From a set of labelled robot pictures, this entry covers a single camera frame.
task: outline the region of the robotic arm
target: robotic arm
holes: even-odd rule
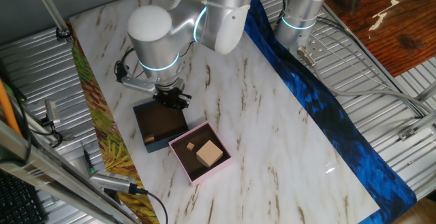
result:
[[[294,42],[302,39],[299,29],[313,26],[323,2],[287,0],[277,39],[295,48]],[[154,5],[138,8],[130,16],[127,32],[147,80],[128,76],[124,60],[116,67],[117,80],[128,88],[153,93],[154,99],[170,108],[187,108],[191,96],[183,94],[185,85],[178,77],[179,52],[191,42],[221,54],[231,52],[242,37],[249,4],[250,0],[176,0],[168,11]]]
[[[117,80],[154,93],[154,99],[170,108],[186,108],[191,97],[183,94],[184,82],[178,77],[179,52],[190,42],[221,54],[231,52],[242,37],[249,4],[250,0],[176,0],[168,11],[154,5],[138,8],[127,32],[148,79],[129,77],[118,65]]]

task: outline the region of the colorful patterned cloth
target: colorful patterned cloth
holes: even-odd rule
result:
[[[85,57],[79,41],[74,34],[73,57],[76,64],[79,80],[87,100],[89,111],[93,119],[97,140],[102,152],[106,170],[110,173],[130,176],[136,179],[139,187],[142,187],[134,162],[131,160],[120,131],[115,124],[114,117],[104,99],[94,73],[87,58]],[[120,200],[146,224],[159,224],[155,211],[151,206],[150,199],[146,195],[130,195],[118,193]]]

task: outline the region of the wooden surface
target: wooden surface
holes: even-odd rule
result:
[[[436,56],[436,0],[326,0],[393,75]]]
[[[434,224],[436,223],[436,203],[421,199],[393,224]]]

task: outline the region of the wooden block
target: wooden block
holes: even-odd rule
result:
[[[186,148],[188,148],[188,150],[190,150],[192,152],[193,150],[193,144],[190,142],[188,143],[188,145],[186,146]]]
[[[150,144],[152,142],[155,142],[155,136],[153,134],[149,134],[144,136],[144,143],[145,144]]]
[[[210,140],[197,152],[198,161],[202,162],[206,167],[212,166],[222,156],[223,151]]]

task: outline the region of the pink box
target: pink box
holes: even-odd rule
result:
[[[204,166],[200,161],[198,161],[196,155],[197,151],[209,140],[223,151],[222,158],[220,158],[210,168]],[[194,144],[192,151],[186,148],[190,142]],[[227,151],[208,121],[172,140],[170,142],[170,148],[182,165],[193,187],[204,182],[207,178],[211,177],[219,170],[222,170],[232,162],[232,156]]]

